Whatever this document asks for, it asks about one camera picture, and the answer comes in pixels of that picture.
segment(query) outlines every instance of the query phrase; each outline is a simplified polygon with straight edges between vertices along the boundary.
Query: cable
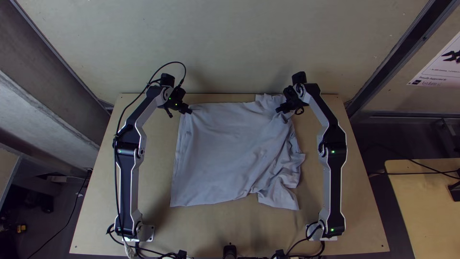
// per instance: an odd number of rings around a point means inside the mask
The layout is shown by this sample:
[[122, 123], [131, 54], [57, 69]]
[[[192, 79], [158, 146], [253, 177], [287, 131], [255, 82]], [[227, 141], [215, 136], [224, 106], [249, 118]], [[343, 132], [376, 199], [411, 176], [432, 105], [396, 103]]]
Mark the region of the cable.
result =
[[324, 252], [324, 249], [325, 249], [325, 247], [326, 247], [324, 241], [321, 241], [321, 250], [320, 250], [318, 253], [314, 254], [314, 255], [289, 255], [289, 253], [292, 251], [292, 249], [293, 249], [296, 245], [298, 245], [299, 243], [301, 243], [301, 242], [303, 242], [303, 241], [310, 240], [311, 237], [313, 237], [313, 235], [315, 234], [315, 232], [316, 232], [318, 229], [321, 229], [321, 226], [320, 226], [320, 225], [319, 225], [319, 226], [316, 226], [316, 228], [312, 231], [312, 233], [311, 233], [310, 235], [307, 235], [307, 233], [308, 233], [308, 228], [309, 228], [312, 224], [309, 224], [309, 225], [307, 226], [307, 228], [305, 229], [305, 238], [304, 238], [304, 239], [301, 239], [301, 240], [299, 240], [299, 241], [297, 241], [293, 246], [291, 246], [291, 248], [289, 248], [289, 250], [287, 250], [286, 256], [288, 256], [288, 257], [290, 257], [290, 258], [291, 258], [291, 257], [313, 258], [313, 257], [316, 257], [316, 256], [317, 256], [317, 257], [321, 256], [321, 254]]
[[135, 249], [136, 254], [138, 255], [138, 257], [139, 257], [140, 259], [145, 259], [145, 258], [140, 254], [140, 252], [139, 252], [139, 242], [136, 242], [134, 249]]
[[29, 257], [27, 257], [27, 259], [29, 259], [29, 258], [31, 258], [32, 256], [34, 256], [34, 254], [36, 254], [38, 251], [40, 251], [44, 246], [46, 246], [46, 244], [48, 244], [49, 241], [51, 241], [55, 236], [57, 236], [59, 233], [61, 233], [61, 231], [64, 230], [64, 228], [66, 228], [66, 227], [68, 226], [70, 220], [72, 219], [73, 212], [75, 211], [75, 207], [77, 207], [78, 195], [80, 194], [81, 190], [83, 189], [83, 186], [85, 186], [86, 179], [88, 179], [88, 176], [90, 175], [90, 172], [92, 172], [92, 170], [88, 170], [88, 171], [87, 171], [85, 180], [83, 181], [83, 184], [81, 185], [80, 189], [78, 190], [77, 197], [75, 198], [75, 204], [73, 205], [72, 212], [70, 213], [69, 219], [67, 220], [67, 223], [65, 224], [65, 226], [63, 226], [63, 227], [61, 228], [61, 230], [59, 230], [56, 234], [54, 234], [54, 236], [52, 236], [51, 238], [49, 238], [39, 249], [37, 249], [37, 250], [36, 250], [34, 253], [32, 253]]
[[383, 148], [383, 149], [386, 149], [386, 150], [388, 150], [388, 151], [390, 151], [390, 152], [393, 152], [394, 154], [396, 154], [396, 155], [398, 155], [398, 156], [400, 156], [400, 157], [402, 157], [402, 158], [404, 158], [404, 159], [406, 159], [406, 160], [409, 160], [409, 161], [411, 161], [412, 163], [414, 163], [414, 164], [416, 164], [416, 165], [425, 167], [425, 168], [427, 168], [427, 169], [430, 169], [430, 170], [436, 172], [436, 173], [433, 173], [433, 172], [427, 172], [427, 173], [413, 173], [414, 175], [418, 175], [418, 174], [443, 174], [443, 175], [445, 175], [445, 176], [447, 176], [447, 177], [450, 177], [450, 178], [453, 178], [453, 179], [460, 180], [460, 177], [450, 176], [450, 175], [447, 174], [447, 173], [456, 172], [456, 170], [455, 170], [455, 171], [441, 172], [441, 171], [436, 170], [436, 169], [434, 169], [434, 168], [431, 168], [431, 167], [429, 167], [429, 166], [427, 166], [427, 165], [421, 164], [421, 163], [415, 161], [414, 159], [411, 159], [411, 158], [409, 158], [409, 157], [407, 157], [407, 156], [405, 156], [405, 155], [399, 153], [398, 151], [396, 151], [396, 150], [394, 150], [394, 149], [391, 149], [391, 148], [389, 148], [389, 147], [387, 147], [387, 146], [385, 146], [385, 145], [383, 145], [383, 144], [380, 144], [380, 143], [373, 142], [373, 144], [370, 145], [369, 147], [365, 148], [365, 149], [363, 150], [362, 153], [365, 153], [365, 152], [368, 151], [369, 149], [371, 149], [371, 148], [373, 148], [373, 147], [376, 147], [376, 146], [381, 147], [381, 148]]
[[371, 173], [376, 175], [439, 175], [439, 174], [446, 174], [446, 173], [454, 173], [457, 170], [452, 171], [444, 171], [444, 172], [426, 172], [426, 173]]
[[[305, 230], [305, 235], [307, 234], [308, 228], [309, 228], [310, 226], [311, 226], [311, 224], [308, 225], [307, 229]], [[301, 239], [301, 240], [297, 241], [293, 246], [291, 246], [291, 248], [289, 248], [289, 250], [287, 251], [286, 255], [289, 255], [289, 253], [291, 252], [291, 250], [292, 250], [297, 244], [299, 244], [299, 243], [301, 243], [301, 242], [303, 242], [303, 241], [309, 240], [309, 239], [315, 234], [315, 232], [316, 232], [318, 229], [320, 229], [320, 228], [321, 228], [321, 226], [317, 226], [309, 236], [307, 236], [307, 237], [304, 238], [304, 239]]]

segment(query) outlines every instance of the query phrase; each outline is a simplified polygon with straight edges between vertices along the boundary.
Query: wooden board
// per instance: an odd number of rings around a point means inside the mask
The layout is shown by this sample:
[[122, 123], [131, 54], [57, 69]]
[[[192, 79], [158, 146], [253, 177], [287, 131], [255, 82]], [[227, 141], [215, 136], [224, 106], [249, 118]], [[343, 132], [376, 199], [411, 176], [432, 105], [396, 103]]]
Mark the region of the wooden board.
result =
[[460, 31], [460, 6], [364, 107], [366, 111], [453, 113], [460, 111], [460, 87], [406, 85]]
[[[122, 109], [134, 97], [134, 94], [122, 94], [117, 100], [86, 192], [71, 253], [125, 254], [123, 247], [106, 236], [105, 231], [116, 215], [112, 139]], [[250, 102], [254, 97], [253, 94], [187, 94], [184, 101], [189, 104]], [[337, 95], [323, 97], [347, 132], [348, 142], [342, 205], [346, 231], [339, 241], [327, 242], [325, 254], [388, 251], [380, 215], [342, 100]], [[139, 210], [146, 223], [156, 226], [156, 235], [153, 242], [141, 246], [161, 252], [182, 249], [194, 257], [221, 257], [223, 246], [231, 242], [241, 255], [269, 257], [276, 249], [286, 250], [304, 238], [305, 224], [318, 219], [322, 206], [322, 166], [316, 144], [320, 124], [308, 108], [293, 119], [300, 148], [306, 154], [300, 184], [293, 190], [299, 211], [259, 204], [256, 195], [215, 205], [169, 208], [179, 114], [174, 113], [170, 119], [164, 111], [156, 110], [144, 125], [148, 141], [146, 158], [139, 172]], [[293, 252], [312, 254], [319, 246], [319, 242], [304, 242]]]
[[[460, 168], [459, 158], [416, 161], [439, 171]], [[388, 173], [432, 172], [408, 160], [386, 161], [385, 168]], [[454, 202], [447, 189], [458, 180], [443, 175], [393, 175], [390, 181], [415, 257], [459, 258], [460, 202]]]
[[12, 182], [12, 174], [19, 156], [0, 148], [0, 209]]

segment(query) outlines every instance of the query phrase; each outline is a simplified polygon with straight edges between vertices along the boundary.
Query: paper sign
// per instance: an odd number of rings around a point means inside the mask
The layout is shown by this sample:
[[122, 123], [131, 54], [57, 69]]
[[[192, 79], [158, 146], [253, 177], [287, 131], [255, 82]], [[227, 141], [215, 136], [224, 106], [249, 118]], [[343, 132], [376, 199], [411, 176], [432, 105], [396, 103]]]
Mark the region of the paper sign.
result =
[[460, 87], [460, 32], [407, 85]]

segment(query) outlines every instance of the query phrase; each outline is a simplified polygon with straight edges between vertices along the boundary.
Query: white t-shirt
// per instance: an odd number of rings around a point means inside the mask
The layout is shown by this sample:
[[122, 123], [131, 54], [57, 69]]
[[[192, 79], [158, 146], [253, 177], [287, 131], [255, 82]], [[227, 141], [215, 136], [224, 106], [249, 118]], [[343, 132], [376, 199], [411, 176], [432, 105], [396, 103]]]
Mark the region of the white t-shirt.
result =
[[181, 115], [171, 207], [214, 204], [257, 193], [260, 203], [298, 210], [301, 153], [284, 96], [250, 103], [191, 105]]

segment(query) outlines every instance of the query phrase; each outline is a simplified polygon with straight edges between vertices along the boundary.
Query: desk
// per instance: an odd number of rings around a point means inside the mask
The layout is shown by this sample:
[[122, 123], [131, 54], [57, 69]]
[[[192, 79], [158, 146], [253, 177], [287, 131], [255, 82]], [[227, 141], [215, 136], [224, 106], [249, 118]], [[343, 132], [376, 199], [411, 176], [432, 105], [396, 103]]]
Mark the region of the desk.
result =
[[[123, 108], [135, 94], [118, 97], [80, 212], [71, 253], [124, 255], [123, 247], [105, 235], [115, 220], [112, 139]], [[186, 94], [188, 104], [252, 102], [253, 94]], [[348, 158], [343, 168], [343, 214], [346, 231], [339, 241], [327, 242], [324, 254], [388, 251], [388, 244], [350, 122], [337, 95], [323, 95], [347, 133]], [[126, 112], [128, 116], [137, 105]], [[257, 202], [255, 194], [214, 205], [169, 208], [171, 177], [179, 114], [169, 118], [156, 110], [144, 125], [148, 136], [146, 157], [139, 170], [139, 210], [144, 222], [154, 224], [153, 242], [141, 247], [161, 252], [186, 250], [194, 257], [222, 257], [222, 248], [235, 244], [240, 255], [271, 256], [305, 238], [305, 224], [316, 221], [322, 206], [322, 166], [316, 135], [321, 126], [313, 112], [293, 116], [300, 148], [306, 154], [297, 195], [299, 211], [276, 209]], [[315, 253], [319, 242], [303, 242], [294, 253]]]
[[[439, 171], [460, 168], [460, 158], [416, 161]], [[385, 168], [388, 173], [432, 172], [409, 160], [388, 160], [385, 162]], [[448, 185], [458, 180], [443, 175], [389, 177], [415, 257], [460, 257], [460, 202], [454, 202], [447, 189]]]

